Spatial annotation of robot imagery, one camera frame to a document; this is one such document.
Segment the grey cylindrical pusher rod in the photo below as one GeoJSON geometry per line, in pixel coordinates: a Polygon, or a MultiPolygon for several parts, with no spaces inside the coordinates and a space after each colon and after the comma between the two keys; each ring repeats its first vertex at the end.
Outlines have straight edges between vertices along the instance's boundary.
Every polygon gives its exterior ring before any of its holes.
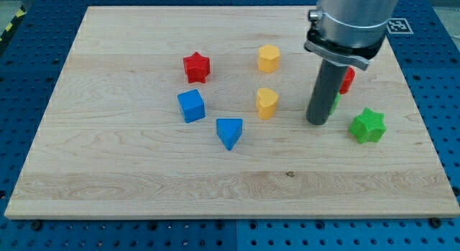
{"type": "Polygon", "coordinates": [[[311,124],[326,123],[347,70],[347,65],[322,60],[305,115],[311,124]]]}

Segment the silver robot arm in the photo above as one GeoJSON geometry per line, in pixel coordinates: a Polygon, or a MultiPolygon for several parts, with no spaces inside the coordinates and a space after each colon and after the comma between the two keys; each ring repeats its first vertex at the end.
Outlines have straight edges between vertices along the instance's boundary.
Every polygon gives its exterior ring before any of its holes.
{"type": "Polygon", "coordinates": [[[304,48],[323,58],[306,111],[325,124],[349,66],[366,70],[379,52],[398,0],[318,0],[308,12],[304,48]]]}

